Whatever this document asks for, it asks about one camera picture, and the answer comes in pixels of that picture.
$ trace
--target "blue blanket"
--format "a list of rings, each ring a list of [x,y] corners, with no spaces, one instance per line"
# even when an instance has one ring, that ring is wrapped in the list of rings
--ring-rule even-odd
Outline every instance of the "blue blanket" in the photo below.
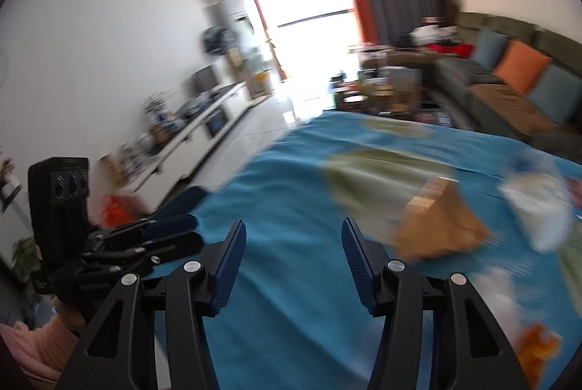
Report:
[[[341,165],[349,170],[362,152],[367,162],[370,152],[387,149],[406,171],[414,170],[417,160],[427,171],[450,170],[467,204],[497,238],[475,253],[420,262],[418,270],[442,278],[452,272],[471,277],[487,264],[509,270],[518,291],[531,291],[517,293],[523,298],[522,322],[542,321],[563,339],[560,355],[548,363],[539,386],[549,388],[582,340],[582,319],[570,302],[557,256],[528,247],[497,190],[507,159],[527,146],[457,129],[376,120],[326,113],[261,153],[193,210],[206,242],[222,241],[234,220],[247,227],[247,248],[228,306],[204,322],[220,387],[366,388],[383,318],[371,317],[360,303],[340,229],[353,208],[370,229],[389,227],[394,218],[380,213],[377,222],[366,219],[368,206],[341,191],[334,172]],[[402,153],[411,156],[412,164]],[[582,166],[556,162],[564,175],[582,177]],[[392,181],[401,180],[401,170],[389,173]],[[378,206],[370,208],[373,216]],[[376,237],[357,219],[364,233]],[[421,366],[422,387],[427,365]]]

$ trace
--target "throw pillow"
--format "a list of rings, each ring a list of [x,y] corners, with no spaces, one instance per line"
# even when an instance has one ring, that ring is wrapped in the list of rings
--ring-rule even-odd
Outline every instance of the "throw pillow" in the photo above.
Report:
[[[517,93],[524,95],[551,60],[533,47],[513,39],[493,72]]]
[[[580,97],[582,79],[555,64],[546,68],[539,83],[527,95],[527,99],[558,126],[571,118]]]
[[[501,59],[508,41],[509,36],[491,31],[489,28],[483,28],[479,32],[477,47],[473,51],[471,59],[489,70],[493,70]]]

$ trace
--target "white floor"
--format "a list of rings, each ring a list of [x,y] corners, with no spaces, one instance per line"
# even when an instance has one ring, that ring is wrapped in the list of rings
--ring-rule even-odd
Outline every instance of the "white floor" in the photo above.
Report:
[[[192,185],[216,191],[240,172],[258,153],[271,147],[301,120],[295,104],[277,85],[273,96],[243,116],[194,176]]]

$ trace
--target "gray pillow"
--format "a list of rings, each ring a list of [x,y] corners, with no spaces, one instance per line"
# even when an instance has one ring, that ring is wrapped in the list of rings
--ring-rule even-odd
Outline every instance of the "gray pillow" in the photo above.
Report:
[[[582,79],[568,70],[551,64],[530,90],[527,99],[549,119],[561,126],[566,123],[582,96]]]
[[[493,70],[505,52],[508,42],[509,36],[491,31],[489,28],[482,28],[471,59],[483,67]]]

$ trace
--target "sofa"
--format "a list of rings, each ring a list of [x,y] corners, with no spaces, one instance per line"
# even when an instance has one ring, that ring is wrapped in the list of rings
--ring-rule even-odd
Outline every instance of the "sofa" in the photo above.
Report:
[[[510,17],[461,12],[471,57],[434,61],[434,84],[478,130],[582,163],[582,44]]]

